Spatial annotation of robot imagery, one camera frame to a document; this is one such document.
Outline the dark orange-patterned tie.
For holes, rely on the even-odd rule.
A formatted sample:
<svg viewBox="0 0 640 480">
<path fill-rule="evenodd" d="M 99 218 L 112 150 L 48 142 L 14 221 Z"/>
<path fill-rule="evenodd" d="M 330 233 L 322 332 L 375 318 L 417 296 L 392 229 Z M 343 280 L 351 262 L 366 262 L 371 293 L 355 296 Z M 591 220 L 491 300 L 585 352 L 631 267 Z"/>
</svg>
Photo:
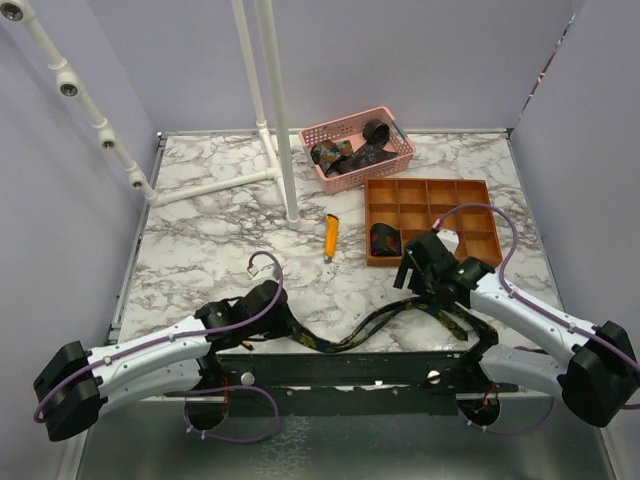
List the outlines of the dark orange-patterned tie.
<svg viewBox="0 0 640 480">
<path fill-rule="evenodd" d="M 353 147 L 349 140 L 333 142 L 324 140 L 315 144 L 310 156 L 315 165 L 319 166 L 326 177 L 339 175 L 342 164 L 353 154 Z"/>
</svg>

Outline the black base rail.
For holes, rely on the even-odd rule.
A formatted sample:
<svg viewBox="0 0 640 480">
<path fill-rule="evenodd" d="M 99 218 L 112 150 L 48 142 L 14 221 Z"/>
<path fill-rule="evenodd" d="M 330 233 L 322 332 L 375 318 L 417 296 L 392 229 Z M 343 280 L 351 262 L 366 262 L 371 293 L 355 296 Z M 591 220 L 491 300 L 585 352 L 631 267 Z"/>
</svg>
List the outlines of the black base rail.
<svg viewBox="0 0 640 480">
<path fill-rule="evenodd" d="M 204 386 L 238 385 L 250 373 L 282 416 L 455 415 L 491 382 L 457 351 L 220 354 Z"/>
</svg>

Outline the rolled brown tie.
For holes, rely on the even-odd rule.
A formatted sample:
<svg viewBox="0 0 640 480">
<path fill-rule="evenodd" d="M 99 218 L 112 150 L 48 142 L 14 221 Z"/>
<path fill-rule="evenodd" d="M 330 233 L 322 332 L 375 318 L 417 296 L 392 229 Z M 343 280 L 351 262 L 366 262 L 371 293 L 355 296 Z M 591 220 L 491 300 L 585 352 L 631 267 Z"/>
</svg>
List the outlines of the rolled brown tie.
<svg viewBox="0 0 640 480">
<path fill-rule="evenodd" d="M 367 144 L 384 147 L 390 138 L 390 127 L 379 119 L 372 119 L 364 125 L 362 136 Z"/>
</svg>

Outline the pink plastic basket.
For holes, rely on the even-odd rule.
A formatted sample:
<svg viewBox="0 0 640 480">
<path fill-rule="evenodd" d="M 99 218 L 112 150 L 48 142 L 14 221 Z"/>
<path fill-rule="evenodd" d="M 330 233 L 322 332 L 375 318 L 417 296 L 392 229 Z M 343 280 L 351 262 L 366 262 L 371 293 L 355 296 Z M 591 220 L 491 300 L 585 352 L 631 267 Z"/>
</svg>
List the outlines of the pink plastic basket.
<svg viewBox="0 0 640 480">
<path fill-rule="evenodd" d="M 384 106 L 303 129 L 299 139 L 326 194 L 400 173 L 416 151 Z"/>
</svg>

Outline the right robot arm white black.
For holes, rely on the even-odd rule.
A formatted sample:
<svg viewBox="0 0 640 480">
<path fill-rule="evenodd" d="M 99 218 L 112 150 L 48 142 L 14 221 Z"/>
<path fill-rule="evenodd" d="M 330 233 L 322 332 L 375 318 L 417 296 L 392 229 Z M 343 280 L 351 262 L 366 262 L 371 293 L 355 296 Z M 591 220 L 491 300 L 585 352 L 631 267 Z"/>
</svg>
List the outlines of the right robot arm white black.
<svg viewBox="0 0 640 480">
<path fill-rule="evenodd" d="M 457 236 L 430 230 L 403 249 L 395 287 L 408 287 L 456 317 L 490 316 L 540 347 L 497 343 L 459 367 L 461 383 L 481 391 L 509 383 L 559 398 L 579 419 L 605 427 L 639 388 L 639 364 L 626 330 L 562 312 L 508 282 L 503 271 L 468 257 L 458 261 Z"/>
</svg>

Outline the orange utility knife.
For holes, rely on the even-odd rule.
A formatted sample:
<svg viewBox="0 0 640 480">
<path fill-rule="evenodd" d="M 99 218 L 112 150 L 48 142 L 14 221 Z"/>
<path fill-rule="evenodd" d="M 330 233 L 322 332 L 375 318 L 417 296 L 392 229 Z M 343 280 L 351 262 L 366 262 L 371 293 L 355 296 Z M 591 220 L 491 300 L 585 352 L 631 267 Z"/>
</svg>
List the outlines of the orange utility knife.
<svg viewBox="0 0 640 480">
<path fill-rule="evenodd" d="M 339 219 L 332 214 L 327 214 L 326 219 L 326 235 L 325 235 L 325 248 L 324 248 L 324 260 L 326 263 L 331 263 L 336 254 L 337 241 L 339 234 Z"/>
</svg>

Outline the dark blue-patterned tie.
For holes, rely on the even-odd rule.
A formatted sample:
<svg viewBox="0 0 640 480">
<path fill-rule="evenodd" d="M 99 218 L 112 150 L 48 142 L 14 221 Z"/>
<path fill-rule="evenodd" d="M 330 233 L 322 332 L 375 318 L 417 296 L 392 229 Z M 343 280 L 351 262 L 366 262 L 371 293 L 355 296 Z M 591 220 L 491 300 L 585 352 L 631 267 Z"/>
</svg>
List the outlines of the dark blue-patterned tie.
<svg viewBox="0 0 640 480">
<path fill-rule="evenodd" d="M 388 151 L 383 147 L 366 143 L 355 153 L 341 160 L 337 166 L 337 171 L 340 174 L 350 173 L 355 170 L 360 170 L 362 168 L 395 159 L 397 156 L 397 152 Z"/>
</svg>

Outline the rolled dark red-patterned tie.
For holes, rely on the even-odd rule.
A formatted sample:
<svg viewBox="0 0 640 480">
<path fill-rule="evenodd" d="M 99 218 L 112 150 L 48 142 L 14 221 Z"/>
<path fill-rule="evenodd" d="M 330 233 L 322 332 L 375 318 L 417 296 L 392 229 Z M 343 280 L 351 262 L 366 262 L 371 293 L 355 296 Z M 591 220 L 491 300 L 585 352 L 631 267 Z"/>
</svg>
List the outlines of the rolled dark red-patterned tie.
<svg viewBox="0 0 640 480">
<path fill-rule="evenodd" d="M 370 255 L 372 257 L 400 257 L 402 255 L 401 233 L 386 223 L 374 223 L 370 229 Z"/>
</svg>

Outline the orange compartment tray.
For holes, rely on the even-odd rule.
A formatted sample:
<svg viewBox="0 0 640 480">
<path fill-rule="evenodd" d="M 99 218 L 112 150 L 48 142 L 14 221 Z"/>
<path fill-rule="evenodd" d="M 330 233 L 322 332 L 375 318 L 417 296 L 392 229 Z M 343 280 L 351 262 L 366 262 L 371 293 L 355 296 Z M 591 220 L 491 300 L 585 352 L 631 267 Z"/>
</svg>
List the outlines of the orange compartment tray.
<svg viewBox="0 0 640 480">
<path fill-rule="evenodd" d="M 366 181 L 365 239 L 369 267 L 397 267 L 400 257 L 372 257 L 370 229 L 386 223 L 401 233 L 402 247 L 430 230 L 440 220 L 461 239 L 455 252 L 459 260 L 476 257 L 494 267 L 502 261 L 493 213 L 484 206 L 490 202 L 483 180 L 372 178 Z"/>
</svg>

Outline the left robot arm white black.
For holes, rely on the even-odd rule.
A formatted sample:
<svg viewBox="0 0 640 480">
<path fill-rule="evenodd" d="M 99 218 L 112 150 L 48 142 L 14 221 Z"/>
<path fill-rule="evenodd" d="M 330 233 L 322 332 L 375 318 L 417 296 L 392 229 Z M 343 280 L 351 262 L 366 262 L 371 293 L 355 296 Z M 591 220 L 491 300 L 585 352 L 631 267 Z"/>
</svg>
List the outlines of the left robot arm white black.
<svg viewBox="0 0 640 480">
<path fill-rule="evenodd" d="M 291 335 L 297 320 L 281 284 L 266 280 L 244 297 L 210 302 L 186 319 L 123 344 L 61 347 L 33 383 L 35 422 L 51 441 L 88 430 L 109 411 L 158 395 L 228 395 L 235 374 L 218 358 L 222 350 L 260 336 Z"/>
</svg>

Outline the blue yellow floral tie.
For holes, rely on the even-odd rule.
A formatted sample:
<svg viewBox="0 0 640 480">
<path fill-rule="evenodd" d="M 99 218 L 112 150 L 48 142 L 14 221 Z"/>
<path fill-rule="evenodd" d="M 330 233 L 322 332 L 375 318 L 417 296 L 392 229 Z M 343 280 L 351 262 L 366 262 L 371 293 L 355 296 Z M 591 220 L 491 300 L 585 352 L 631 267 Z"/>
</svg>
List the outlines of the blue yellow floral tie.
<svg viewBox="0 0 640 480">
<path fill-rule="evenodd" d="M 343 353 L 359 347 L 398 315 L 412 310 L 419 310 L 432 317 L 457 340 L 468 340 L 468 333 L 457 322 L 457 319 L 459 319 L 473 329 L 479 338 L 478 343 L 485 348 L 498 344 L 499 335 L 493 326 L 457 304 L 444 304 L 436 300 L 430 300 L 426 296 L 399 300 L 378 308 L 373 313 L 368 314 L 348 336 L 338 342 L 321 338 L 296 319 L 287 322 L 288 334 L 286 337 L 316 352 L 324 354 Z"/>
</svg>

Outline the white pvc pipe rack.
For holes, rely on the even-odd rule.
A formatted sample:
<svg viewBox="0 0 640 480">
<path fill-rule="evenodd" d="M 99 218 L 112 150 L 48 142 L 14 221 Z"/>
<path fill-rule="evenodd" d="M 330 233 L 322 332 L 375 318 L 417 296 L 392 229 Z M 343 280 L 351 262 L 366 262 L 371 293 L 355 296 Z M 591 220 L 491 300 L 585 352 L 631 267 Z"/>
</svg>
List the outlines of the white pvc pipe rack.
<svg viewBox="0 0 640 480">
<path fill-rule="evenodd" d="M 23 26 L 28 32 L 32 41 L 47 60 L 48 68 L 55 77 L 56 91 L 61 97 L 77 102 L 96 132 L 99 148 L 113 154 L 118 159 L 127 174 L 130 187 L 142 192 L 149 206 L 158 208 L 238 186 L 271 180 L 275 183 L 284 203 L 285 218 L 289 227 L 297 229 L 300 226 L 301 217 L 293 173 L 289 129 L 286 121 L 284 85 L 273 6 L 270 1 L 257 1 L 255 3 L 260 40 L 273 101 L 274 131 L 269 129 L 264 110 L 244 4 L 241 1 L 233 1 L 231 6 L 254 107 L 256 130 L 264 147 L 268 166 L 254 174 L 236 176 L 230 180 L 213 182 L 165 194 L 159 193 L 151 186 L 139 164 L 133 159 L 120 140 L 111 122 L 94 102 L 72 64 L 61 54 L 39 22 L 30 2 L 3 1 L 1 3 L 1 17 L 11 23 Z"/>
</svg>

